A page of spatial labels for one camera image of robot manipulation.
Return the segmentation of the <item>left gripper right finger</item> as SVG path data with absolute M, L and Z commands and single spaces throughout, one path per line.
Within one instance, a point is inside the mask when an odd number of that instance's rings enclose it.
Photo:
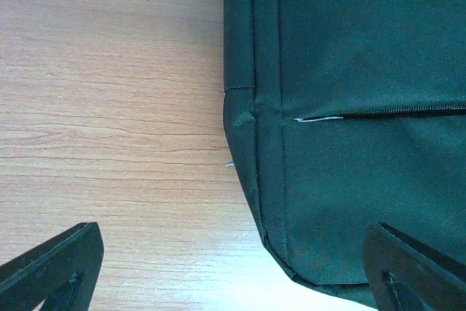
M 390 225 L 368 228 L 363 266 L 378 310 L 465 309 L 465 265 Z

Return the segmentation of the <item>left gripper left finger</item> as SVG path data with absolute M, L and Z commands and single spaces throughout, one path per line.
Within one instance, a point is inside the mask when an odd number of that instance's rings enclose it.
M 98 224 L 77 224 L 1 265 L 1 309 L 88 310 L 102 261 Z

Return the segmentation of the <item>black student bag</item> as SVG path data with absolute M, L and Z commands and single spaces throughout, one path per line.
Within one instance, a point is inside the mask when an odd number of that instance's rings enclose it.
M 465 0 L 224 0 L 224 129 L 264 247 L 374 307 L 383 222 L 465 261 Z

